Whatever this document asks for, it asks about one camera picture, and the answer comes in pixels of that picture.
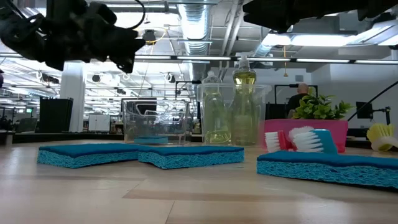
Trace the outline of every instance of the ceiling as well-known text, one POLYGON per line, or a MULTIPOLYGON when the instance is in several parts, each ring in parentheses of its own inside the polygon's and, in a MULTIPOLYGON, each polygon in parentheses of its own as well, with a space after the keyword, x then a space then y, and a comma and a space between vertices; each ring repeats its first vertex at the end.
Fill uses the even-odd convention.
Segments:
MULTIPOLYGON (((223 0, 215 1, 218 4, 212 5, 210 17, 210 36, 208 40, 211 41, 209 46, 210 50, 208 55, 220 55, 223 48, 223 41, 226 35, 228 22, 231 19, 239 19, 239 15, 231 15, 231 9, 235 6, 237 1, 223 0)), ((143 1, 144 4, 150 5, 153 2, 143 1)), ((163 1, 157 1, 156 4, 162 4, 163 1)), ((140 12, 132 12, 137 9, 135 5, 131 8, 119 8, 116 13, 118 21, 117 26, 130 27, 133 26, 141 18, 140 12)), ((30 7, 33 12, 41 12, 45 14, 43 5, 38 7, 30 7)), ((181 40, 184 40, 183 30, 181 28, 181 20, 178 14, 174 13, 154 13, 151 8, 147 8, 147 17, 145 24, 142 24, 138 31, 142 34, 146 29, 155 30, 157 42, 155 45, 146 45, 140 51, 139 55, 185 55, 185 45, 181 40)), ((362 33, 369 28, 371 21, 359 22, 356 19, 355 12, 341 13, 336 16, 327 16, 319 20, 307 19, 300 22, 294 27, 293 32, 307 32, 316 34, 319 32, 341 32, 352 31, 362 33)), ((253 52, 256 47, 262 42, 263 38, 267 35, 268 30, 259 26, 246 23, 242 21, 240 26, 232 26, 229 44, 233 43, 231 48, 231 55, 241 52, 253 52), (238 29, 235 41, 232 41, 233 30, 238 29)), ((12 52, 9 48, 2 45, 0 51, 12 52)), ((274 46, 269 52, 273 57, 298 57, 298 58, 360 58, 360 59, 382 59, 391 54, 387 46, 378 45, 355 45, 351 47, 302 47, 296 45, 274 46)), ((25 60, 23 58, 0 58, 2 64, 0 68, 5 71, 4 85, 22 85, 22 86, 39 86, 40 88, 8 88, 3 90, 3 98, 18 98, 27 99, 33 97, 37 99, 39 96, 52 96, 59 95, 59 85, 50 84, 53 88, 43 88, 49 85, 48 83, 40 80, 41 74, 50 75, 62 81, 62 72, 46 66, 44 63, 25 60)), ((289 68, 304 68, 307 72, 312 72, 322 66, 323 64, 312 63, 292 63, 289 68)), ((211 63, 211 67, 218 67, 218 63, 211 63)), ((84 64, 85 72, 87 73, 87 90, 86 100, 90 102, 92 99, 102 100, 101 103, 108 105, 108 108, 118 108, 120 102, 115 103, 114 100, 123 97, 136 97, 139 96, 157 96, 173 97, 175 88, 174 83, 167 81, 167 75, 173 75, 177 81, 190 80, 189 63, 147 63, 136 62, 134 64, 134 71, 132 74, 123 74, 117 69, 115 64, 111 62, 91 62, 84 64), (93 75, 101 76, 100 82, 92 80, 93 75), (118 86, 126 90, 126 95, 116 93, 115 89, 106 87, 118 86)), ((273 63, 268 65, 267 68, 283 68, 284 63, 273 63)), ((193 100, 194 95, 192 92, 183 92, 180 98, 186 100, 193 100)), ((86 102, 87 111, 94 111, 95 107, 90 106, 86 102)), ((0 102, 2 105, 12 105, 10 101, 0 102)), ((28 103, 29 105, 37 105, 37 103, 28 103)))

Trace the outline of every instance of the man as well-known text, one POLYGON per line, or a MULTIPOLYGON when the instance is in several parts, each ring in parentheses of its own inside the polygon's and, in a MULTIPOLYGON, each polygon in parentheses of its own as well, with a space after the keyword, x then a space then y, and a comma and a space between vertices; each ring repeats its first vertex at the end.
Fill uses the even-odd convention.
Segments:
POLYGON ((305 84, 305 83, 300 83, 298 84, 297 87, 297 95, 294 95, 290 98, 289 102, 287 103, 287 111, 289 114, 287 115, 287 118, 292 118, 293 113, 295 112, 296 108, 300 106, 300 100, 308 95, 308 91, 310 90, 310 87, 305 84))

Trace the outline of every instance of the potted plant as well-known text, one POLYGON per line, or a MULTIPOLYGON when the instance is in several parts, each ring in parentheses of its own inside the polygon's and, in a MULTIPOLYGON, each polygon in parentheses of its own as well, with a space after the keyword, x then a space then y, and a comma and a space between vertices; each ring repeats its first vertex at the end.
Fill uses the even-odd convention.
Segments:
POLYGON ((323 96, 316 97, 313 94, 312 88, 307 96, 304 96, 300 100, 300 106, 296 109, 293 114, 293 119, 341 119, 344 118, 345 114, 352 108, 349 103, 341 101, 338 105, 335 105, 333 109, 331 107, 331 99, 334 96, 323 96))

